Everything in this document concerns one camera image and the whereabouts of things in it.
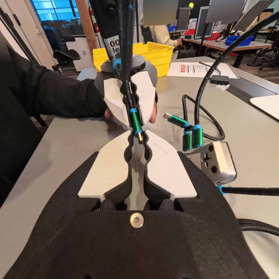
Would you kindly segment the person's black jacket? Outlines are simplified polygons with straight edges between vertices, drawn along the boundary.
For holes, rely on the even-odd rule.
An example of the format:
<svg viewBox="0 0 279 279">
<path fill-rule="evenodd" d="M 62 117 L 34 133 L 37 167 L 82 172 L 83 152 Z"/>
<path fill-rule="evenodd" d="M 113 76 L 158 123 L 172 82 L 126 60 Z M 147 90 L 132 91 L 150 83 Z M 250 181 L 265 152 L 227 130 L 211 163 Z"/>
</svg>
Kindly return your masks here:
<svg viewBox="0 0 279 279">
<path fill-rule="evenodd" d="M 30 119 L 39 115 L 35 79 L 39 69 L 14 51 L 1 33 L 1 206 L 42 138 Z"/>
</svg>

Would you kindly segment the black board wooden rim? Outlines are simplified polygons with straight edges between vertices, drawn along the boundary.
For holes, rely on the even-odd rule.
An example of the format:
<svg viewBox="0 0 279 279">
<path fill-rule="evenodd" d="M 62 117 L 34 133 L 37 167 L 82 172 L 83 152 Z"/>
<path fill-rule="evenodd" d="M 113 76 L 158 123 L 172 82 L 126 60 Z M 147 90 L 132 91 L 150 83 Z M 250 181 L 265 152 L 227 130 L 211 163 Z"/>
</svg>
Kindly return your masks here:
<svg viewBox="0 0 279 279">
<path fill-rule="evenodd" d="M 274 0 L 261 0 L 261 1 L 250 1 L 254 3 L 253 6 L 249 5 L 250 7 L 246 13 L 241 17 L 241 19 L 237 22 L 237 24 L 232 28 L 233 31 L 243 31 L 246 30 L 254 20 L 258 17 L 258 15 L 266 9 L 270 4 L 272 4 Z"/>
</svg>

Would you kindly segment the printed paper sheet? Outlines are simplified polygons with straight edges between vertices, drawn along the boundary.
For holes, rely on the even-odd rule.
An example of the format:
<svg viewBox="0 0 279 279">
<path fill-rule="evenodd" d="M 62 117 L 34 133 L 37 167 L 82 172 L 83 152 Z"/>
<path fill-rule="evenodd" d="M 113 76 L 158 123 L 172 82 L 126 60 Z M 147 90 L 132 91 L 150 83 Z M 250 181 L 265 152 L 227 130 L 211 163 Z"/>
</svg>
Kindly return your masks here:
<svg viewBox="0 0 279 279">
<path fill-rule="evenodd" d="M 168 76 L 204 78 L 212 65 L 213 62 L 172 62 Z M 239 78 L 225 63 L 220 63 L 212 75 L 227 76 L 229 79 Z"/>
</svg>

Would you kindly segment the wooden office desk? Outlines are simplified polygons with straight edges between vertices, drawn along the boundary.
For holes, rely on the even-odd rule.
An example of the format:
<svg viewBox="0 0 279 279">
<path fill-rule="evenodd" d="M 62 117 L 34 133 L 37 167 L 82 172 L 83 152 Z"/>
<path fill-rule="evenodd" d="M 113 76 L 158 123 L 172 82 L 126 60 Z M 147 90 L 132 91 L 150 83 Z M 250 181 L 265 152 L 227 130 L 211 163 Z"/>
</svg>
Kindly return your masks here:
<svg viewBox="0 0 279 279">
<path fill-rule="evenodd" d="M 204 40 L 203 46 L 216 49 L 219 51 L 225 51 L 229 46 L 225 44 L 225 42 L 216 42 L 214 40 Z M 238 53 L 238 56 L 233 64 L 233 67 L 239 68 L 242 63 L 243 57 L 248 54 L 255 53 L 256 50 L 262 50 L 271 47 L 271 44 L 259 43 L 252 41 L 247 46 L 238 46 L 235 47 L 232 52 Z"/>
</svg>

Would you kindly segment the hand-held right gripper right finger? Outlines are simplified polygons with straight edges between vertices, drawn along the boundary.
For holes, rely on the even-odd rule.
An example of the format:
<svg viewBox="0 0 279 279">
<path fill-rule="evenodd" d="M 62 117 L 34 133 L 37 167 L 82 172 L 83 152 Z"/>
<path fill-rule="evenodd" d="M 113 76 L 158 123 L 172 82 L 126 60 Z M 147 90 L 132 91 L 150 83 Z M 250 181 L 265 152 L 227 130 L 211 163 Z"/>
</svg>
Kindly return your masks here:
<svg viewBox="0 0 279 279">
<path fill-rule="evenodd" d="M 144 133 L 144 193 L 153 203 L 194 198 L 197 192 L 177 150 L 150 130 Z"/>
</svg>

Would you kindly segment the silver metal port hub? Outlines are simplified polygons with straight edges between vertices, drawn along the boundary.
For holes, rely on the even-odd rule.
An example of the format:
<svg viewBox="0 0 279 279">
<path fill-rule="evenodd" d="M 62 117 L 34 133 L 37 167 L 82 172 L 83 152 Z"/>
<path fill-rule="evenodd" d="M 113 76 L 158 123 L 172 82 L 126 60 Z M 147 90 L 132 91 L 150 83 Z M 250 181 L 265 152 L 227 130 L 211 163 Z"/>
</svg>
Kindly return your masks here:
<svg viewBox="0 0 279 279">
<path fill-rule="evenodd" d="M 190 152 L 185 152 L 184 155 L 216 186 L 224 186 L 237 177 L 229 145 L 225 141 L 211 142 Z"/>
</svg>

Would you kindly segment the wooden post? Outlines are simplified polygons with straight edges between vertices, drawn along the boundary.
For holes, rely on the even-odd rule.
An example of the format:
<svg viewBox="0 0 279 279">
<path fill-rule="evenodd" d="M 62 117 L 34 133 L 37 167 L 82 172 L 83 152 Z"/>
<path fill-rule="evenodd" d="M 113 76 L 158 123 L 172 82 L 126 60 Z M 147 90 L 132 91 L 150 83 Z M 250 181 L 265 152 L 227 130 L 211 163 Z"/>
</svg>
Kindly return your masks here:
<svg viewBox="0 0 279 279">
<path fill-rule="evenodd" d="M 84 34 L 86 37 L 86 41 L 91 51 L 92 59 L 93 59 L 93 50 L 99 48 L 96 35 L 93 28 L 93 23 L 91 19 L 91 15 L 89 13 L 89 5 L 87 0 L 76 0 L 76 5 L 78 8 L 79 16 L 81 19 L 82 27 L 84 30 Z"/>
</svg>

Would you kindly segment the black office chair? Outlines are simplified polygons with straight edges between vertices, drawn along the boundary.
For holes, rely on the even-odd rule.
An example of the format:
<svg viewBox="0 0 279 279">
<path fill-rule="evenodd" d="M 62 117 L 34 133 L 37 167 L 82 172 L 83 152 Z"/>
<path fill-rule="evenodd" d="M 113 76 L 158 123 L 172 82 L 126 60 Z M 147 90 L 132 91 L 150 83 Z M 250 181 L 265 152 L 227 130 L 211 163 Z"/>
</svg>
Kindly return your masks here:
<svg viewBox="0 0 279 279">
<path fill-rule="evenodd" d="M 58 61 L 58 64 L 52 66 L 53 71 L 62 73 L 73 61 L 78 61 L 81 59 L 79 53 L 73 49 L 66 52 L 55 50 L 53 52 L 53 58 Z"/>
</svg>

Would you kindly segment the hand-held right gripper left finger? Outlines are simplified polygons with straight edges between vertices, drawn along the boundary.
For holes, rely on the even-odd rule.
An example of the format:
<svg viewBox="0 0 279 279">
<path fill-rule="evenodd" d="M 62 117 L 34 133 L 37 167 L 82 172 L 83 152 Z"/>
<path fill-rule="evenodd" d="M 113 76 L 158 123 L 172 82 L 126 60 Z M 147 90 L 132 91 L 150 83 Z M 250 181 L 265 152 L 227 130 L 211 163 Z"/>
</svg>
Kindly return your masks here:
<svg viewBox="0 0 279 279">
<path fill-rule="evenodd" d="M 126 131 L 97 154 L 78 197 L 109 199 L 114 203 L 124 201 L 132 191 L 130 160 L 132 158 L 133 133 Z"/>
</svg>

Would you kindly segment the white flat pad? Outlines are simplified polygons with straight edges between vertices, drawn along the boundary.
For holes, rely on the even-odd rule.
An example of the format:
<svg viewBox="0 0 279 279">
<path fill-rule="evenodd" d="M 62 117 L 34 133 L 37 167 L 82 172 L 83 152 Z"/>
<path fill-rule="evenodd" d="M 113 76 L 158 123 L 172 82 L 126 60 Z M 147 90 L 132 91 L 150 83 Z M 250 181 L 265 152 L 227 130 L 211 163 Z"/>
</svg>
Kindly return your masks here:
<svg viewBox="0 0 279 279">
<path fill-rule="evenodd" d="M 269 116 L 279 120 L 279 95 L 254 97 L 249 102 Z"/>
</svg>

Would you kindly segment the black monitor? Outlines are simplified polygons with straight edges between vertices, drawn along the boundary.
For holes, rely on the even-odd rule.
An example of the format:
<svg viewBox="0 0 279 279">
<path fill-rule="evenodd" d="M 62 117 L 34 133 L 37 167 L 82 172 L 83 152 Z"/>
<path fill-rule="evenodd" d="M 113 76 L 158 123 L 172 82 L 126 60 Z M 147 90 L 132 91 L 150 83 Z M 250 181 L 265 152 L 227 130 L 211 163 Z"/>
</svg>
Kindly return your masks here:
<svg viewBox="0 0 279 279">
<path fill-rule="evenodd" d="M 212 37 L 215 22 L 206 23 L 209 7 L 210 6 L 200 7 L 199 15 L 196 22 L 195 33 L 194 33 L 194 40 L 203 38 L 205 27 L 206 27 L 206 31 L 205 31 L 204 38 L 209 39 Z"/>
<path fill-rule="evenodd" d="M 176 25 L 177 32 L 183 32 L 187 30 L 190 13 L 191 13 L 191 7 L 179 8 L 179 15 L 178 15 L 178 20 Z"/>
</svg>

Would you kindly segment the yellow plastic bin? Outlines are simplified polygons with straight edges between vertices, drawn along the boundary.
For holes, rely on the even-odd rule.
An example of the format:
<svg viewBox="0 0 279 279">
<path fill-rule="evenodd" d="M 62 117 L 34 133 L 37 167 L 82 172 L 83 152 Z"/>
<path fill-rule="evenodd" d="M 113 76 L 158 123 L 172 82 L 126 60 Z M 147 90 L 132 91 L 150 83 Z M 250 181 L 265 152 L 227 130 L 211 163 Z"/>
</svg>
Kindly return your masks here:
<svg viewBox="0 0 279 279">
<path fill-rule="evenodd" d="M 146 61 L 150 61 L 157 69 L 158 78 L 168 74 L 173 49 L 174 47 L 153 42 L 133 44 L 133 54 L 142 55 Z M 101 65 L 108 60 L 105 48 L 93 49 L 93 64 L 97 72 L 101 71 Z"/>
</svg>

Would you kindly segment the person's left hand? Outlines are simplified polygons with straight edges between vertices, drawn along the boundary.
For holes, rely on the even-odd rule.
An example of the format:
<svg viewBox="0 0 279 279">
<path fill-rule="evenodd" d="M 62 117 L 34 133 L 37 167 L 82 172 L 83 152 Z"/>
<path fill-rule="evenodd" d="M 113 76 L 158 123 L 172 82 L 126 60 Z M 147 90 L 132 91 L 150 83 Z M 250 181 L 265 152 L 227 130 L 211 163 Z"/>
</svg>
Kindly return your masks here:
<svg viewBox="0 0 279 279">
<path fill-rule="evenodd" d="M 152 112 L 152 115 L 150 117 L 150 120 L 149 122 L 154 124 L 155 121 L 156 121 L 156 118 L 157 118 L 157 103 L 156 101 L 154 101 L 154 107 L 153 107 L 153 112 Z M 110 109 L 106 109 L 105 112 L 104 112 L 104 117 L 106 119 L 112 119 L 113 118 L 113 114 L 111 113 Z"/>
</svg>

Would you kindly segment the person's left forearm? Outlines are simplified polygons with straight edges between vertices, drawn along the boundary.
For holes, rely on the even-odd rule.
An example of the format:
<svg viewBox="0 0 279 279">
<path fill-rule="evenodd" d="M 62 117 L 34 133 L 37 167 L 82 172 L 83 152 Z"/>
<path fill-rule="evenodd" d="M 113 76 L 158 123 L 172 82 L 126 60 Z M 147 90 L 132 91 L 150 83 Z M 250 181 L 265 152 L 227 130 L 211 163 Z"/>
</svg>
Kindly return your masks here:
<svg viewBox="0 0 279 279">
<path fill-rule="evenodd" d="M 10 90 L 28 116 L 111 116 L 94 80 L 66 77 L 42 65 L 33 65 L 9 46 L 8 51 L 19 81 L 19 88 L 10 87 Z"/>
</svg>

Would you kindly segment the small black usb hub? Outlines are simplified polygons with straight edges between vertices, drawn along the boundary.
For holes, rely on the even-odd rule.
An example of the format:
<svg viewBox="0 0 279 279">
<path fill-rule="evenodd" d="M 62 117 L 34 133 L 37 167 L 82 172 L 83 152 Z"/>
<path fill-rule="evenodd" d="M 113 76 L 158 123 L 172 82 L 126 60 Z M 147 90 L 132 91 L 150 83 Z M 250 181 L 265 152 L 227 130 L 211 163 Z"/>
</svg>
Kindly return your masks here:
<svg viewBox="0 0 279 279">
<path fill-rule="evenodd" d="M 216 85 L 229 85 L 229 77 L 221 75 L 221 72 L 216 69 L 217 75 L 212 74 L 209 78 L 209 82 Z"/>
</svg>

